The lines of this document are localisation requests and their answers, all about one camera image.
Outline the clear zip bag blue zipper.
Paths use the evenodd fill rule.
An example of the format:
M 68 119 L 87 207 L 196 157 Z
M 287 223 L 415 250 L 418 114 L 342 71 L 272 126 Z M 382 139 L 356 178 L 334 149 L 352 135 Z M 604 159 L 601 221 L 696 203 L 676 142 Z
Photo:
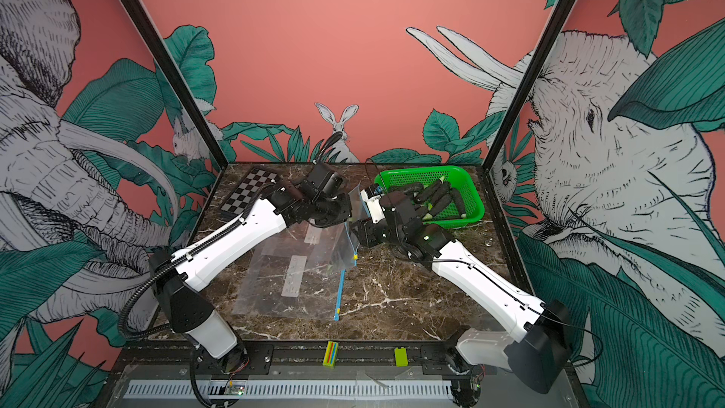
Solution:
M 359 241 L 352 236 L 350 226 L 363 216 L 360 184 L 349 192 L 349 199 L 351 204 L 349 219 L 325 229 L 309 225 L 305 235 L 304 242 L 312 247 L 309 252 L 309 263 L 312 267 L 325 270 L 328 274 L 355 266 Z

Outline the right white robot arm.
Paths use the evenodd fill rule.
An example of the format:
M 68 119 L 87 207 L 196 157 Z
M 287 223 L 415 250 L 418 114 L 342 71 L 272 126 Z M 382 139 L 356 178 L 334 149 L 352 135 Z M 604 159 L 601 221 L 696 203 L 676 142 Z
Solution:
M 351 230 L 363 247 L 395 245 L 409 261 L 455 284 L 504 328 L 501 334 L 469 329 L 456 340 L 452 357 L 470 366 L 497 366 L 533 391 L 546 394 L 573 353 L 570 311 L 544 302 L 509 283 L 476 258 L 448 230 L 424 223 L 402 192 L 361 194 L 366 217 Z

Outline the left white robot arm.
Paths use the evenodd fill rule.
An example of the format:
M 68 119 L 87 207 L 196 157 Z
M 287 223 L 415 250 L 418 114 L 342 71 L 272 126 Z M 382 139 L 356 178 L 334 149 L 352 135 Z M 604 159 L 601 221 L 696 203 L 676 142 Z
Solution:
M 216 360 L 239 352 L 242 339 L 202 291 L 228 266 L 266 239 L 301 222 L 328 228 L 351 217 L 345 179 L 318 162 L 300 181 L 276 179 L 258 188 L 234 219 L 172 254 L 154 270 L 153 293 L 176 334 L 184 334 Z

